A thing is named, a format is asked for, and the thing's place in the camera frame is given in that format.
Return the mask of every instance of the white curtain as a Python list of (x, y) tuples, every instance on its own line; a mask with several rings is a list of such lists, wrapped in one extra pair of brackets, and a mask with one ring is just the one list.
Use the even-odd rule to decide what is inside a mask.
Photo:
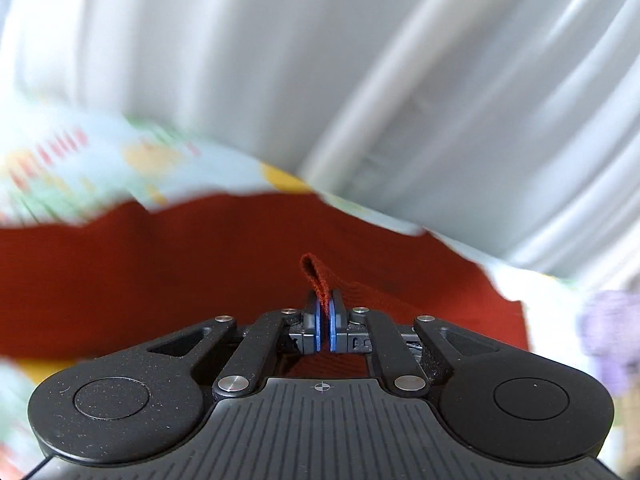
[(14, 0), (0, 84), (620, 286), (640, 270), (639, 54), (640, 0)]

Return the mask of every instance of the crosshair marking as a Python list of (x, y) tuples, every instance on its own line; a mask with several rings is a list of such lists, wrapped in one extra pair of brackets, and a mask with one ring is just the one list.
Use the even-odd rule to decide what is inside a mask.
[(313, 388), (318, 392), (328, 392), (329, 388), (333, 388), (333, 386), (330, 386), (327, 383), (318, 383), (316, 386), (313, 386)]

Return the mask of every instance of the red fabric fold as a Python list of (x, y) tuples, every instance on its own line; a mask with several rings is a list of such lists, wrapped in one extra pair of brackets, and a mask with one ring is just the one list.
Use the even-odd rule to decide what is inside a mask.
[(127, 203), (83, 227), (0, 230), (0, 354), (97, 356), (218, 314), (244, 324), (299, 308), (306, 253), (320, 293), (338, 286), (347, 306), (398, 323), (428, 313), (527, 346), (520, 304), (430, 234), (390, 232), (311, 194), (264, 194), (156, 214)]

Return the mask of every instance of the screw head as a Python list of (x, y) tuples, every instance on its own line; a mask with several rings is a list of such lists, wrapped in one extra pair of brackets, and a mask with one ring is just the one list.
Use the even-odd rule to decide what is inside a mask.
[(249, 386), (249, 381), (242, 375), (229, 375), (218, 381), (218, 387), (226, 392), (240, 392)]
[(402, 375), (394, 381), (394, 384), (396, 388), (406, 392), (417, 392), (427, 385), (422, 377), (416, 375)]

